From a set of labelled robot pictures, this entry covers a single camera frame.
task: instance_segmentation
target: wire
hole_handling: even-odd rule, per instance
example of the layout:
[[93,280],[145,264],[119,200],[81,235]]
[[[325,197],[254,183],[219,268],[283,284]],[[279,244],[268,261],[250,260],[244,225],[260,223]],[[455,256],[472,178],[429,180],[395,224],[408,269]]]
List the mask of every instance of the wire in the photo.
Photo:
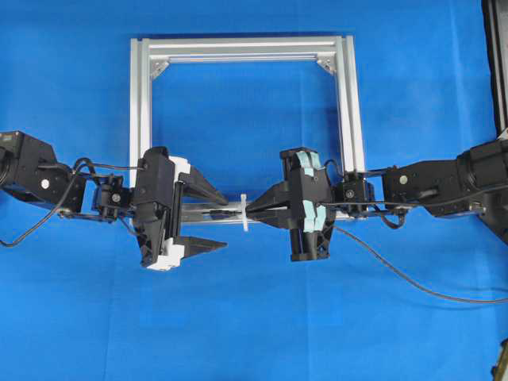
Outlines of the wire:
[[82,164],[78,167],[77,171],[74,172],[74,174],[71,176],[71,179],[69,180],[69,184],[65,188],[64,193],[62,194],[62,197],[60,200],[56,203],[56,205],[53,207],[53,209],[50,210],[48,214],[46,214],[39,222],[37,222],[34,226],[32,226],[30,229],[28,229],[26,232],[21,234],[16,240],[13,242],[4,242],[0,240],[0,245],[4,246],[6,248],[13,248],[17,244],[20,244],[27,236],[35,232],[37,229],[39,229],[53,214],[55,214],[58,209],[63,205],[65,202],[65,199],[69,195],[69,192],[71,191],[72,185],[74,184],[75,180],[78,178],[78,175],[81,174],[81,170],[86,166],[86,164]]
[[468,299],[468,298],[457,298],[455,296],[450,296],[446,294],[442,294],[436,291],[432,291],[428,289],[427,287],[422,286],[420,283],[416,282],[415,280],[412,280],[408,275],[404,274],[402,271],[398,270],[395,266],[393,266],[390,262],[385,260],[380,254],[377,253],[376,250],[371,248],[368,244],[363,242],[360,238],[357,236],[351,234],[350,232],[347,232],[346,230],[343,230],[337,226],[334,226],[336,230],[344,234],[345,236],[348,236],[349,238],[355,240],[357,243],[361,244],[364,248],[366,248],[377,260],[379,260],[382,264],[384,264],[386,267],[388,267],[390,270],[392,270],[396,275],[407,281],[412,286],[416,287],[420,291],[423,291],[427,294],[431,294],[432,296],[435,296],[437,298],[445,299],[445,300],[451,300],[453,302],[461,302],[461,303],[470,303],[470,304],[501,304],[501,303],[507,303],[508,298],[500,298],[500,299],[491,299],[491,300],[481,300],[481,299]]
[[[5,241],[0,240],[0,245],[5,248],[13,248],[14,246],[20,244],[30,234],[32,234],[37,229],[39,229],[44,223],[46,223],[49,220],[49,218],[51,218],[62,207],[67,196],[69,195],[69,192],[71,191],[72,186],[74,185],[74,182],[78,178],[78,175],[82,174],[81,170],[85,167],[88,167],[88,169],[90,170],[90,174],[92,176],[95,175],[94,167],[108,168],[108,169],[113,169],[113,170],[117,170],[117,171],[130,171],[130,170],[144,171],[144,168],[141,168],[141,167],[118,167],[116,165],[92,163],[91,160],[86,157],[77,159],[74,164],[74,167],[73,167],[73,173],[72,173],[71,177],[69,178],[69,184],[65,188],[65,191],[62,194],[62,197],[56,203],[56,205],[53,207],[53,209],[51,209],[49,211],[49,213],[46,214],[42,219],[40,219],[34,226],[32,226],[30,229],[28,229],[23,234],[21,234],[18,238],[16,238],[16,240],[14,240],[13,242],[5,242]],[[60,169],[62,171],[66,171],[67,173],[70,171],[70,168],[68,168],[66,165],[60,164],[60,163],[42,164],[39,166],[39,168],[41,168],[41,169],[52,169],[52,168]],[[121,222],[125,225],[125,227],[127,227],[127,229],[129,230],[129,232],[131,234],[133,234],[135,236],[138,235],[129,228],[129,226],[125,223],[125,221],[123,221],[123,218],[121,218]]]
[[348,206],[348,205],[393,205],[393,206],[403,206],[403,207],[417,207],[417,206],[423,206],[425,208],[433,208],[436,206],[444,206],[449,204],[455,204],[456,202],[461,202],[463,200],[467,200],[471,197],[478,196],[480,194],[484,194],[487,192],[493,192],[493,191],[500,191],[502,189],[508,189],[508,184],[505,185],[498,185],[496,187],[489,187],[483,190],[478,190],[476,192],[467,194],[465,196],[457,197],[457,198],[451,198],[447,201],[443,202],[389,202],[389,201],[371,201],[371,202],[323,202],[321,205],[323,206]]
[[129,226],[129,224],[127,222],[125,222],[124,218],[123,217],[119,217],[120,219],[120,222],[123,224],[123,226],[125,226],[127,228],[127,231],[129,232],[129,234],[135,236],[135,237],[139,237],[140,234],[136,233],[134,230],[132,230]]
[[333,166],[335,167],[335,173],[337,173],[338,178],[342,179],[341,171],[339,171],[339,164],[337,164],[335,159],[326,160],[325,163],[323,164],[323,167],[328,167],[330,163],[333,164]]
[[386,226],[388,226],[390,229],[400,229],[404,226],[406,223],[406,215],[405,214],[398,214],[398,223],[395,224],[394,222],[390,221],[388,218],[385,217],[381,209],[374,205],[374,209],[376,211],[376,215],[381,217],[381,220],[385,223]]
[[89,165],[96,168],[113,169],[115,171],[144,171],[144,168],[142,167],[118,167],[117,165],[97,164],[97,163],[89,163]]
[[348,205],[393,205],[393,206],[403,206],[407,208],[416,208],[417,206],[424,206],[423,204],[416,202],[392,202],[392,201],[367,201],[367,202],[353,202],[353,201],[344,201],[344,202],[322,202],[320,205],[323,206],[348,206]]

